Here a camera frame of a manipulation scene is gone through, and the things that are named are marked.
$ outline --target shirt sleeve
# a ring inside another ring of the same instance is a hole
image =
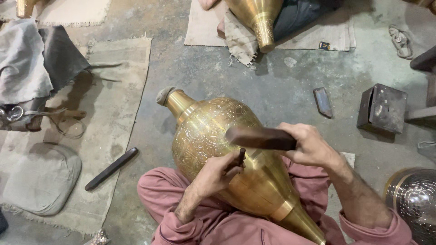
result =
[[[152,245],[197,245],[201,235],[203,221],[194,218],[193,221],[182,224],[173,212],[166,213],[157,227]]]
[[[412,240],[412,232],[406,222],[392,212],[392,222],[389,228],[375,227],[373,229],[365,228],[348,221],[344,214],[339,214],[342,230],[357,244],[390,244],[390,245],[417,245]]]

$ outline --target engraved brass vase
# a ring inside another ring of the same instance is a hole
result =
[[[253,29],[262,53],[272,51],[273,24],[282,8],[283,0],[225,0],[229,9],[244,25]]]
[[[238,150],[224,135],[231,126],[262,126],[245,104],[230,98],[195,101],[175,90],[164,103],[177,119],[172,151],[182,174],[192,181],[210,157]],[[319,245],[322,231],[302,208],[281,157],[273,151],[246,149],[245,169],[219,197],[235,208],[262,216]]]

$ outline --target gray cushion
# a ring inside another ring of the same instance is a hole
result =
[[[9,204],[41,216],[62,209],[82,169],[73,150],[52,143],[34,144],[16,164],[3,197]]]

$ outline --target hand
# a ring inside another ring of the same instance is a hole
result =
[[[324,168],[342,162],[339,153],[325,142],[314,126],[302,123],[292,125],[282,122],[277,128],[284,130],[297,140],[296,150],[282,153],[293,162]]]
[[[243,170],[243,166],[239,166],[239,151],[211,157],[189,186],[190,190],[200,198],[209,197],[227,188],[233,177]]]

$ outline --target pink shirt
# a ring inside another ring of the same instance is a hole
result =
[[[327,244],[344,245],[337,223],[324,214],[330,181],[322,168],[291,164],[284,159],[295,189],[309,216],[325,233]],[[170,168],[156,168],[138,182],[142,203],[159,223],[153,245],[315,245],[315,243],[263,218],[235,210],[215,198],[204,200],[196,218],[182,225],[174,214],[189,181]],[[407,224],[393,212],[389,228],[364,228],[339,214],[343,231],[354,245],[416,245]]]

